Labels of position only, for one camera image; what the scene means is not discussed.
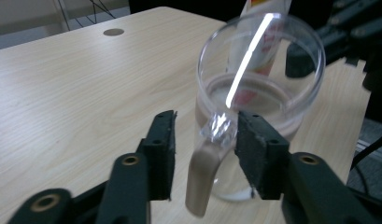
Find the black cable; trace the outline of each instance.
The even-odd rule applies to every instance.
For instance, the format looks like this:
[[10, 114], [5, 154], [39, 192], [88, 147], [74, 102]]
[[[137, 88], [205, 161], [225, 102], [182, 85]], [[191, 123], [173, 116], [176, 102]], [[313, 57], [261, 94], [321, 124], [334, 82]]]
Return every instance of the black cable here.
[[95, 24], [97, 24], [97, 14], [95, 13], [95, 5], [94, 4], [92, 5], [92, 12], [94, 14], [94, 22], [95, 22]]
[[90, 0], [95, 6], [97, 6], [98, 8], [100, 8], [102, 11], [104, 11], [106, 14], [108, 14], [109, 16], [111, 16], [113, 19], [116, 19], [116, 17], [114, 17], [114, 15], [112, 15], [112, 13], [109, 12], [109, 10], [105, 10], [104, 8], [100, 7], [98, 4], [96, 4], [93, 0]]
[[111, 16], [111, 17], [113, 17], [114, 19], [116, 19], [115, 17], [114, 17], [114, 15], [112, 15], [112, 13], [109, 11], [109, 9], [106, 7], [106, 5], [104, 5], [104, 3], [101, 1], [101, 0], [98, 0], [99, 2], [100, 2], [100, 4], [101, 4], [101, 6], [103, 6], [103, 8], [106, 10], [106, 12], [107, 13], [109, 13], [109, 15]]
[[92, 21], [92, 19], [89, 18], [89, 16], [86, 16], [86, 18], [93, 24], [96, 24], [94, 21]]
[[350, 170], [353, 169], [360, 161], [362, 161], [369, 154], [373, 153], [374, 151], [376, 151], [377, 149], [381, 147], [382, 147], [382, 136], [353, 158], [353, 162], [351, 163]]
[[360, 167], [356, 166], [356, 171], [360, 177], [360, 180], [361, 180], [361, 183], [363, 185], [363, 188], [364, 188], [364, 193], [369, 196], [369, 187], [368, 187], [368, 183], [366, 182], [366, 179], [365, 179], [365, 175], [362, 173]]
[[75, 18], [75, 21], [77, 21], [78, 22], [78, 24], [79, 24], [79, 26], [80, 27], [82, 27], [83, 28], [83, 25], [78, 21], [78, 19], [77, 18]]
[[59, 3], [60, 10], [62, 11], [62, 14], [63, 14], [64, 20], [65, 20], [66, 27], [67, 27], [68, 31], [71, 31], [71, 29], [69, 28], [69, 24], [68, 24], [67, 18], [66, 18], [65, 13], [64, 13], [64, 9], [63, 9], [62, 3], [61, 3], [60, 0], [57, 0], [57, 2]]

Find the wooden table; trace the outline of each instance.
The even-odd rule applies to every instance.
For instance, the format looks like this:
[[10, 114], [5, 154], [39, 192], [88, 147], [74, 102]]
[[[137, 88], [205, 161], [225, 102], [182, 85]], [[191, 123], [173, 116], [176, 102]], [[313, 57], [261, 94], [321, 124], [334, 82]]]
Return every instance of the wooden table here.
[[[177, 111], [172, 202], [152, 202], [152, 223], [283, 223], [280, 202], [211, 198], [200, 219], [185, 207], [193, 152], [195, 69], [223, 22], [158, 7], [0, 50], [0, 223], [35, 193], [73, 196], [107, 180], [134, 152], [153, 117]], [[122, 35], [104, 35], [122, 29]], [[345, 181], [369, 92], [362, 64], [327, 67], [318, 99], [291, 143], [315, 153]]]

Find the clear glass cup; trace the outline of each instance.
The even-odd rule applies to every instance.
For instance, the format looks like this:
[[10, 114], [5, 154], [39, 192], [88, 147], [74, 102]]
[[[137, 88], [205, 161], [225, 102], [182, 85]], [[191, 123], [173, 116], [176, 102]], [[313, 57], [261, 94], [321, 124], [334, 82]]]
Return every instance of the clear glass cup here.
[[238, 111], [264, 117], [290, 141], [318, 94], [324, 67], [319, 37], [292, 16], [250, 14], [217, 30], [198, 62], [195, 150], [188, 179], [198, 184], [188, 183], [187, 194], [251, 199], [252, 189], [233, 150]]

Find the brass screw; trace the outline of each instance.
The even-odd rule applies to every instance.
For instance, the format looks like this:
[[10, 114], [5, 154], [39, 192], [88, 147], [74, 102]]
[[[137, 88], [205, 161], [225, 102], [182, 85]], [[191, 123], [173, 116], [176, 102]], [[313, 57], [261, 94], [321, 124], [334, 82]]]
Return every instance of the brass screw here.
[[123, 159], [121, 162], [123, 165], [135, 165], [139, 162], [138, 157], [136, 156], [129, 156]]
[[48, 194], [38, 198], [31, 205], [31, 211], [33, 212], [44, 212], [51, 209], [60, 201], [60, 195], [58, 194]]
[[312, 157], [312, 156], [301, 156], [299, 158], [299, 160], [303, 163], [306, 163], [306, 164], [309, 164], [309, 165], [317, 165], [318, 164], [318, 160], [315, 158], [315, 157]]

